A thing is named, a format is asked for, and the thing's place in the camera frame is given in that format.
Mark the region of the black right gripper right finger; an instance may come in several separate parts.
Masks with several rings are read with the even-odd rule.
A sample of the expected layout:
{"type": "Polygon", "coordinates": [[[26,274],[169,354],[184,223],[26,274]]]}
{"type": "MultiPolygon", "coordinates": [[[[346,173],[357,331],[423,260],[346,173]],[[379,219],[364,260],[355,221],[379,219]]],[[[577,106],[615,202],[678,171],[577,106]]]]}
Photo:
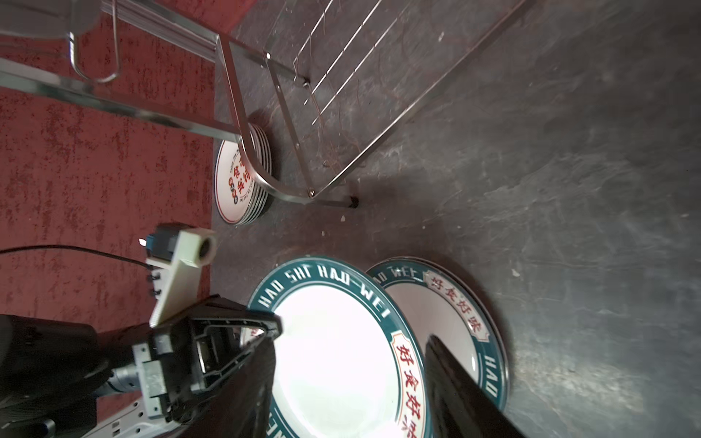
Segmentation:
{"type": "Polygon", "coordinates": [[[523,437],[435,335],[426,343],[425,375],[434,437],[523,437]]]}

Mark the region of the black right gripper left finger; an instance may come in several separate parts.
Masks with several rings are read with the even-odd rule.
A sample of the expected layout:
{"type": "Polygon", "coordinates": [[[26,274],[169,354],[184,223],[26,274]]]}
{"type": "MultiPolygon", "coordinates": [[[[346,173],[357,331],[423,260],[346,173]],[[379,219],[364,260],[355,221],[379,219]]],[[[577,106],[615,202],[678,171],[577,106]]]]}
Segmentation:
{"type": "Polygon", "coordinates": [[[265,437],[276,367],[274,342],[263,341],[244,360],[182,437],[265,437]]]}

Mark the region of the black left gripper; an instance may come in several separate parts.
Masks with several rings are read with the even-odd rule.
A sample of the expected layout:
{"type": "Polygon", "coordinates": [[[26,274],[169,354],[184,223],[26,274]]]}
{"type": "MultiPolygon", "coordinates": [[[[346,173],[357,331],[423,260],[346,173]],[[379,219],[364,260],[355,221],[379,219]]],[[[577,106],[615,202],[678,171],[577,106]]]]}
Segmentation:
{"type": "Polygon", "coordinates": [[[190,421],[263,339],[281,333],[282,323],[275,314],[219,296],[149,328],[131,346],[146,416],[190,421]]]}

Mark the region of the white plate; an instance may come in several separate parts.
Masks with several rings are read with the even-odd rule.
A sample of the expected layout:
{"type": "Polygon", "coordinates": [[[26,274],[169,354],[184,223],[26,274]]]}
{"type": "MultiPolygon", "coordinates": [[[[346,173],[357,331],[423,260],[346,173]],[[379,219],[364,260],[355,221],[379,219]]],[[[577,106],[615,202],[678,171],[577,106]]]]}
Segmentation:
{"type": "Polygon", "coordinates": [[[487,399],[503,411],[509,361],[498,325],[467,283],[435,262],[392,257],[367,274],[394,300],[422,346],[435,335],[487,399]]]}
{"type": "Polygon", "coordinates": [[[268,437],[430,437],[424,356],[389,295],[330,257],[273,269],[248,302],[281,320],[268,437]]]}
{"type": "Polygon", "coordinates": [[[214,192],[217,212],[234,226],[253,223],[268,202],[268,192],[246,167],[238,144],[230,141],[222,141],[218,149],[214,192]]]}

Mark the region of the stainless steel dish rack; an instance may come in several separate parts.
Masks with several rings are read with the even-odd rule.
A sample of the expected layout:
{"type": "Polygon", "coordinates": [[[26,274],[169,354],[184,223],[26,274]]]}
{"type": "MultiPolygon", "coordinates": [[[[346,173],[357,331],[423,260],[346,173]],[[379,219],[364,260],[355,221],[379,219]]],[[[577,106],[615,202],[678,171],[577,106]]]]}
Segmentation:
{"type": "Polygon", "coordinates": [[[49,42],[63,44],[69,72],[3,55],[1,85],[232,141],[270,196],[354,208],[352,173],[531,7],[529,1],[282,1],[259,45],[185,12],[218,33],[217,62],[211,62],[218,104],[204,116],[115,89],[127,66],[120,39],[138,29],[117,18],[117,1],[5,1],[2,46],[25,50],[34,40],[32,52],[42,54],[49,42]]]}

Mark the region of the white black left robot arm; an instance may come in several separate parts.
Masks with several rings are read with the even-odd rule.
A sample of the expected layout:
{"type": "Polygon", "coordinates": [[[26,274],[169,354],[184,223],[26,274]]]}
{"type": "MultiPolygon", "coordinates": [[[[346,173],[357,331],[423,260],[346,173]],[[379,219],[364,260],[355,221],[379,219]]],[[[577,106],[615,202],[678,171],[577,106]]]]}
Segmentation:
{"type": "Polygon", "coordinates": [[[5,437],[263,437],[279,317],[210,297],[156,326],[1,319],[5,437]]]}

